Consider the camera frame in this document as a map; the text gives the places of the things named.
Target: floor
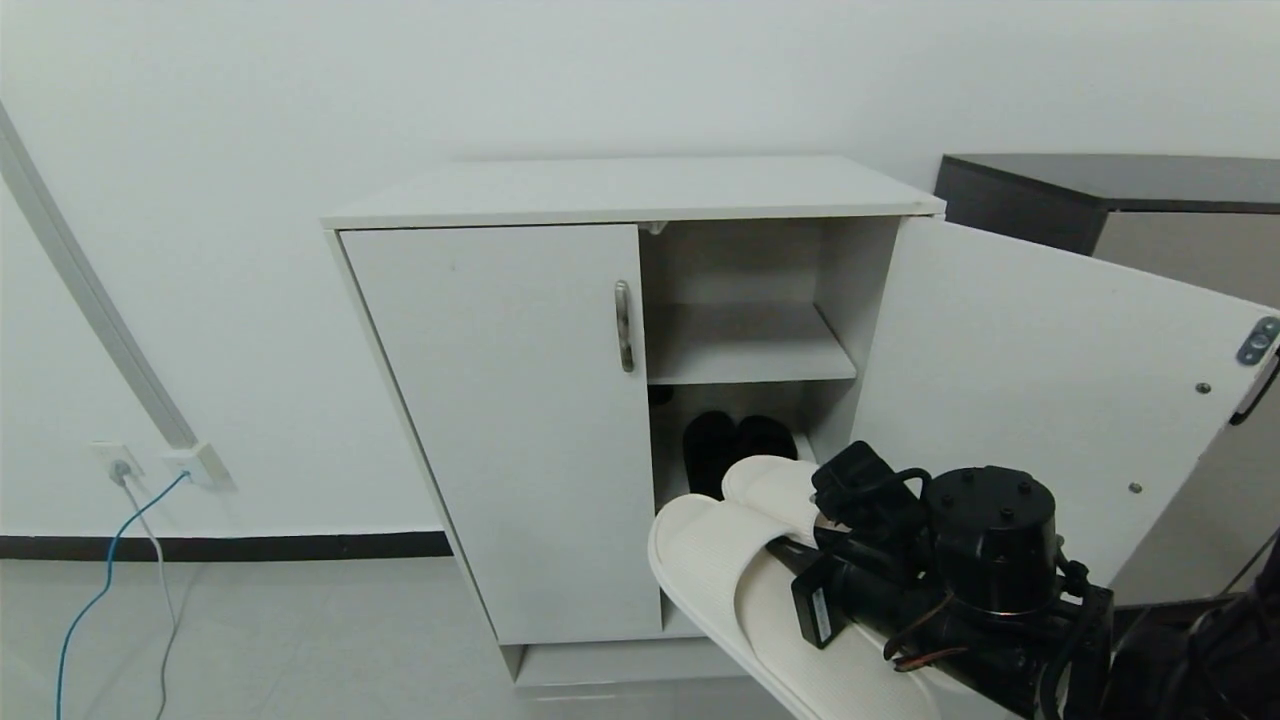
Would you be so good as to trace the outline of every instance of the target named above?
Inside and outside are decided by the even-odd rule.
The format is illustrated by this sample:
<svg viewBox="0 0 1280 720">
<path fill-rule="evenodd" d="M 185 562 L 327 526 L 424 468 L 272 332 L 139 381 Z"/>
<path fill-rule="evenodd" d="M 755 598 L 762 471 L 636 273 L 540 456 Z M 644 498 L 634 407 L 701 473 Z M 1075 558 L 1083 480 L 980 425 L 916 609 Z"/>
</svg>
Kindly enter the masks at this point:
<svg viewBox="0 0 1280 720">
<path fill-rule="evenodd" d="M 52 717 L 88 562 L 0 562 L 0 716 Z M 165 720 L 787 720 L 749 679 L 516 691 L 452 559 L 170 565 L 182 628 Z M 64 717 L 150 719 L 168 616 L 154 565 L 118 566 L 81 623 Z"/>
</svg>

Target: cabinet door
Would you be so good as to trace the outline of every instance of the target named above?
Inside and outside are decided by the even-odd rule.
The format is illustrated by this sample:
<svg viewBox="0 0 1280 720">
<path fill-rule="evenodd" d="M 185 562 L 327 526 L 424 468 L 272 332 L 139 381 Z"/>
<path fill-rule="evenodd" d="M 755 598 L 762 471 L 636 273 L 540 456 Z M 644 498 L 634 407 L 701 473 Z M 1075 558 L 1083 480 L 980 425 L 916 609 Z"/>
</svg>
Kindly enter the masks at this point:
<svg viewBox="0 0 1280 720">
<path fill-rule="evenodd" d="M 660 630 L 636 228 L 342 238 L 499 642 Z"/>
<path fill-rule="evenodd" d="M 1057 500 L 1068 557 L 1110 583 L 1262 372 L 1235 354 L 1274 313 L 908 219 L 860 374 L 854 437 L 897 468 L 1032 473 Z"/>
</svg>

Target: label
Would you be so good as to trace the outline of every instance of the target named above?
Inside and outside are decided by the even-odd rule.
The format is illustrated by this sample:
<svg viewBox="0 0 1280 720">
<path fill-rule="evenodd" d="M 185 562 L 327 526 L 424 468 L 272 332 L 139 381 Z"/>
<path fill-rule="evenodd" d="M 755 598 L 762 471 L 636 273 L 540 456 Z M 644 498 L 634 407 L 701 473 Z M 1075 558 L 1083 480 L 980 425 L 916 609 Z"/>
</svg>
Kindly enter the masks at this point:
<svg viewBox="0 0 1280 720">
<path fill-rule="evenodd" d="M 813 616 L 818 620 L 818 642 L 831 639 L 831 618 L 827 616 L 827 593 L 818 588 L 813 593 Z"/>
</svg>

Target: wall outlet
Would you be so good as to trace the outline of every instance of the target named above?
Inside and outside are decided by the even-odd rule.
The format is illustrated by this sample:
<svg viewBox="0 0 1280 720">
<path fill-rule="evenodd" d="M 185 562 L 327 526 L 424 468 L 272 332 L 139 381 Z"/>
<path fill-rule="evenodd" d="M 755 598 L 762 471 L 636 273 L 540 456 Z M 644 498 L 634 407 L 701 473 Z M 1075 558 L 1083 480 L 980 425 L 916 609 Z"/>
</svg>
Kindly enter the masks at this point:
<svg viewBox="0 0 1280 720">
<path fill-rule="evenodd" d="M 118 461 L 129 466 L 128 475 L 131 478 L 137 479 L 143 475 L 142 465 L 138 465 L 138 461 L 133 459 L 133 454 L 129 452 L 129 448 L 125 447 L 123 442 L 93 441 L 88 443 L 88 451 L 93 454 L 93 459 L 102 466 L 102 471 L 106 473 L 106 477 L 113 480 L 115 478 L 114 471 Z"/>
<path fill-rule="evenodd" d="M 234 489 L 232 478 L 219 460 L 214 447 L 207 442 L 196 443 L 186 450 L 172 450 L 160 456 L 166 468 L 178 477 L 182 473 L 191 473 L 188 478 L 192 483 L 215 491 Z"/>
</svg>

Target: white cabinet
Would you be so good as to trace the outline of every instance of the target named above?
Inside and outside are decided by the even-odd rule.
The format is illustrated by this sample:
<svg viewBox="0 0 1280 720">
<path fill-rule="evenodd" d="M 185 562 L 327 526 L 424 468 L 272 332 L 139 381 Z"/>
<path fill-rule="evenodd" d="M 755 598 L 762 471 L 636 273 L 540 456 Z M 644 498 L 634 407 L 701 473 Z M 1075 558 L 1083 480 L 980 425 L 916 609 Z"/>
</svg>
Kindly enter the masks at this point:
<svg viewBox="0 0 1280 720">
<path fill-rule="evenodd" d="M 517 682 L 731 670 L 680 639 L 644 550 L 709 409 L 778 418 L 818 462 L 859 438 L 1028 470 L 1114 577 L 1274 311 L 941 209 L 841 158 L 645 159 L 443 165 L 326 220 Z"/>
</svg>

